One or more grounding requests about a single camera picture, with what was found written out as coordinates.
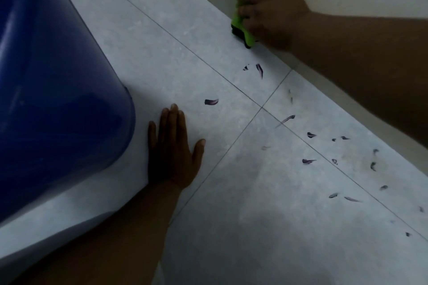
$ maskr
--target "person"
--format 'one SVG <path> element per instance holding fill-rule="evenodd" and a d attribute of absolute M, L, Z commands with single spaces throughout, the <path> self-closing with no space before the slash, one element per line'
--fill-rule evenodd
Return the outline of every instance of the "person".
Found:
<path fill-rule="evenodd" d="M 331 79 L 361 105 L 428 145 L 428 21 L 332 16 L 304 0 L 240 0 L 257 39 Z M 180 192 L 199 171 L 206 141 L 190 153 L 185 115 L 164 109 L 148 128 L 148 186 L 112 217 L 45 257 L 14 284 L 150 284 Z"/>

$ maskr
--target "floor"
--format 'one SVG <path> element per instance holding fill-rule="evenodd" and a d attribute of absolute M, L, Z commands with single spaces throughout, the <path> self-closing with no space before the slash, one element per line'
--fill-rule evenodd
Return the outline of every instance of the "floor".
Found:
<path fill-rule="evenodd" d="M 427 284 L 428 179 L 311 83 L 245 49 L 206 0 L 72 2 L 131 91 L 136 132 L 108 171 L 3 225 L 1 257 L 131 198 L 147 122 L 176 102 L 207 145 L 169 229 L 167 285 Z"/>

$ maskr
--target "forearm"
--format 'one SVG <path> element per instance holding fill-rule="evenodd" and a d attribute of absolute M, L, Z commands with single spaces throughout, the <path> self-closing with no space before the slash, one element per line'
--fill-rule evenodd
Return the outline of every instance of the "forearm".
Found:
<path fill-rule="evenodd" d="M 111 218 L 25 272 L 14 284 L 150 284 L 180 189 L 140 191 Z"/>
<path fill-rule="evenodd" d="M 362 106 L 428 146 L 428 21 L 311 13 L 292 53 Z"/>

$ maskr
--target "blue bin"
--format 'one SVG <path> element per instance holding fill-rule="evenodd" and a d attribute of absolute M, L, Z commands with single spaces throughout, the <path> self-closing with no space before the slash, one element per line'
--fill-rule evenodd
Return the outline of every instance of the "blue bin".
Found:
<path fill-rule="evenodd" d="M 135 110 L 70 0 L 0 0 L 0 221 L 115 162 Z"/>

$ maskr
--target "left arm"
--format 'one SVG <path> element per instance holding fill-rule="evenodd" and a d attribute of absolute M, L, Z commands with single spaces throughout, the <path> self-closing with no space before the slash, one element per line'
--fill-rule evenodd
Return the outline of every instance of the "left arm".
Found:
<path fill-rule="evenodd" d="M 151 284 L 182 189 L 199 171 L 205 140 L 190 153 L 185 116 L 164 109 L 150 122 L 149 185 L 112 217 L 48 255 L 14 285 Z"/>

